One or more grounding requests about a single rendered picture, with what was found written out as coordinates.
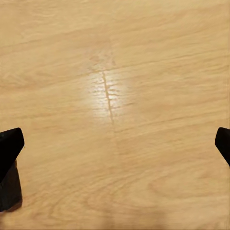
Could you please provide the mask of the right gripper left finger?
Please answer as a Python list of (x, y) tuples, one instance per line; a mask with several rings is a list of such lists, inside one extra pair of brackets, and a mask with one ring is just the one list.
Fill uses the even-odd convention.
[(24, 146), (21, 128), (0, 133), (0, 184)]

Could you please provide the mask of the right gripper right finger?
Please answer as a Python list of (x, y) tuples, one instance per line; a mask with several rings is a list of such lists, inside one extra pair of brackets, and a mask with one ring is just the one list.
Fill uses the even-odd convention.
[(223, 127), (218, 129), (215, 145), (230, 166), (230, 129)]

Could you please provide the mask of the digital camera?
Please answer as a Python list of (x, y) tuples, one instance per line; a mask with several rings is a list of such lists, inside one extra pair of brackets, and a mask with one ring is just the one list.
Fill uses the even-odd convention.
[(15, 161), (0, 184), (0, 212), (8, 210), (21, 201), (21, 189)]

